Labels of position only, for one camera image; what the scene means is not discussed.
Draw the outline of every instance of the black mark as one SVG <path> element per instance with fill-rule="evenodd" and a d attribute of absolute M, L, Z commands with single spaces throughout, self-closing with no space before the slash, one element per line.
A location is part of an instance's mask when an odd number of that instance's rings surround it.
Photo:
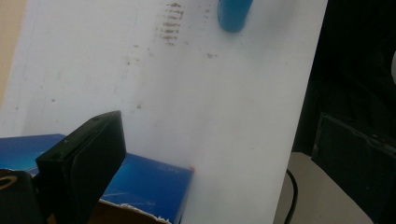
<path fill-rule="evenodd" d="M 217 54 L 210 54 L 210 53 L 207 53 L 206 56 L 207 56 L 208 58 L 217 58 L 217 57 L 218 57 Z"/>
<path fill-rule="evenodd" d="M 181 7 L 181 5 L 179 5 L 178 3 L 168 4 L 167 6 L 170 6 L 170 7 Z"/>
<path fill-rule="evenodd" d="M 177 36 L 174 36 L 174 35 L 165 35 L 165 36 L 162 36 L 161 38 L 165 39 L 167 41 L 170 41 L 171 39 L 177 40 Z"/>
<path fill-rule="evenodd" d="M 174 23 L 174 22 L 164 22 L 163 25 L 164 25 L 164 26 L 167 26 L 167 27 L 180 26 L 179 23 Z"/>

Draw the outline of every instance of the blue cardboard box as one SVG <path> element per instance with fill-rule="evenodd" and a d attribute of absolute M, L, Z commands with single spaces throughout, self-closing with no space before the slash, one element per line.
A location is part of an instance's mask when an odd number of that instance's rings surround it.
<path fill-rule="evenodd" d="M 64 139 L 61 134 L 0 138 L 0 168 L 36 175 L 35 158 Z M 89 223 L 181 221 L 193 171 L 127 154 Z"/>

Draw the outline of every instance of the black wire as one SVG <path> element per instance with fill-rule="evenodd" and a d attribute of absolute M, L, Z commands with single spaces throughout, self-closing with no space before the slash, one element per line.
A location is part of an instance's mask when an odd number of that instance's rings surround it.
<path fill-rule="evenodd" d="M 296 204 L 297 204 L 297 199 L 298 199 L 298 187 L 297 187 L 297 182 L 296 179 L 294 179 L 293 174 L 291 173 L 290 170 L 286 170 L 286 173 L 290 177 L 291 184 L 293 185 L 293 200 L 291 202 L 290 210 L 288 212 L 288 215 L 286 216 L 285 219 L 285 224 L 290 224 L 291 219 L 294 214 L 294 210 L 296 209 Z"/>

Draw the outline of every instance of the white board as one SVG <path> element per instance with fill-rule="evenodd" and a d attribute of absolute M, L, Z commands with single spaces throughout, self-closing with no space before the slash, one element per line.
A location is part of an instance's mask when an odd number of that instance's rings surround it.
<path fill-rule="evenodd" d="M 0 135 L 121 110 L 129 152 L 196 169 L 183 223 L 272 223 L 325 0 L 28 1 Z"/>

